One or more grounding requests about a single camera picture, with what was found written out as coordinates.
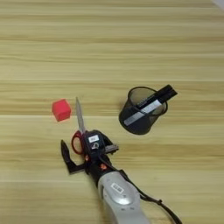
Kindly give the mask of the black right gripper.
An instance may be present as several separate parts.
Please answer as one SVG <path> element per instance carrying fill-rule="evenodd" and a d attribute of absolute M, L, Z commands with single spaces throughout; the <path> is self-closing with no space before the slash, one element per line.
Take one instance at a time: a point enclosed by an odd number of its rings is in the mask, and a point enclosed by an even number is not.
<path fill-rule="evenodd" d="M 84 158 L 87 164 L 86 168 L 85 164 L 77 165 L 70 158 L 69 149 L 63 140 L 60 141 L 61 156 L 70 174 L 85 170 L 92 177 L 95 184 L 98 185 L 99 179 L 104 174 L 113 171 L 108 154 L 115 153 L 118 150 L 118 146 L 113 144 L 101 132 L 85 132 L 82 136 L 82 143 Z"/>

